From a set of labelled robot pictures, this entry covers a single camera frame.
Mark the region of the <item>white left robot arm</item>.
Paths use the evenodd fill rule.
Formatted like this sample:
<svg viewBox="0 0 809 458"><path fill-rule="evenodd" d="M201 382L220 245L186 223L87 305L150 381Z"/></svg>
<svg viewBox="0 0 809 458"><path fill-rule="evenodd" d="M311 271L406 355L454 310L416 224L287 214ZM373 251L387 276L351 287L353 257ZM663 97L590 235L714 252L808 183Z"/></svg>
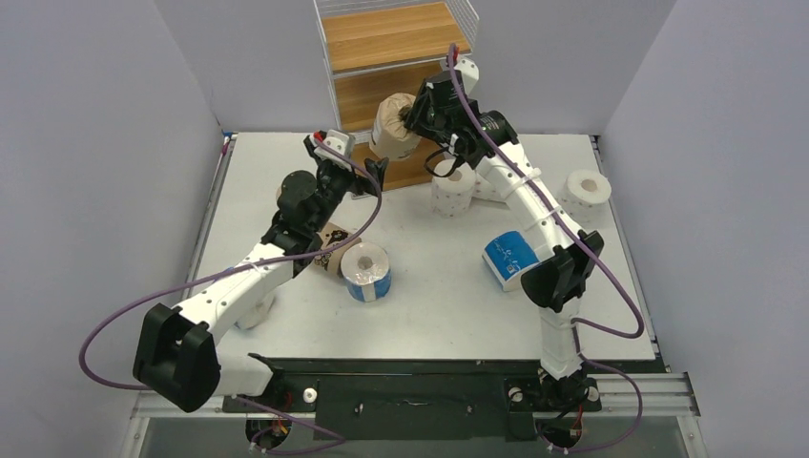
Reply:
<svg viewBox="0 0 809 458"><path fill-rule="evenodd" d="M284 178L271 226L251 251L194 296L172 307L158 303L144 316L133 375L185 412L214 396L246 395L262 410L281 404L285 386L269 364L257 356L223 354L218 345L319 255L320 232L346 194L382 193L388 159L358 164L352 135L320 131L303 144L317 169Z"/></svg>

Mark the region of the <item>brown paper roll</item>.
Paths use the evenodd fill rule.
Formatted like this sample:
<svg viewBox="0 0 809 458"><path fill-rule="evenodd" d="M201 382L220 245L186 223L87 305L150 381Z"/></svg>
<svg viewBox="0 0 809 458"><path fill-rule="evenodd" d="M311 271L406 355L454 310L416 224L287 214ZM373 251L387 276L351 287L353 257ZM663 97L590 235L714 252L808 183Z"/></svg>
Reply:
<svg viewBox="0 0 809 458"><path fill-rule="evenodd" d="M404 161L416 150L420 137L405 127L405 119L415 102L412 94L395 93L378 106L369 148L379 158Z"/></svg>

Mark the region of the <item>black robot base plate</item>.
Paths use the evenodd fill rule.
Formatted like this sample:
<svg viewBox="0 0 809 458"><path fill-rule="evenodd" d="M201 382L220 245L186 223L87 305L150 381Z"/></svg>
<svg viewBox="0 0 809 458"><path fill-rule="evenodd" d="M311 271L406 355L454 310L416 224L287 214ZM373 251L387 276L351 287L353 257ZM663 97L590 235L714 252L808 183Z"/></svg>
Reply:
<svg viewBox="0 0 809 458"><path fill-rule="evenodd" d="M254 402L312 413L348 440L530 441L561 411L602 410L600 401L550 406L532 360L264 358L273 377Z"/></svg>

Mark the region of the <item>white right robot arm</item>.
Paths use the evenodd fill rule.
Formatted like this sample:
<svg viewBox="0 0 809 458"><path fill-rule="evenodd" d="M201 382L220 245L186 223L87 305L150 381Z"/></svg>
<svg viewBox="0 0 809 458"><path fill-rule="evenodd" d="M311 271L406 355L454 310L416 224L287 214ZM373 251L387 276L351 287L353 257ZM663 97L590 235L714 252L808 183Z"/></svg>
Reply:
<svg viewBox="0 0 809 458"><path fill-rule="evenodd" d="M459 72L426 78L404 125L488 181L518 221L521 236L538 259L523 272L520 284L539 308L539 397L551 407L583 401L588 388L572 321L603 238L586 232L558 206L516 132L499 112L479 112L476 102L467 99Z"/></svg>

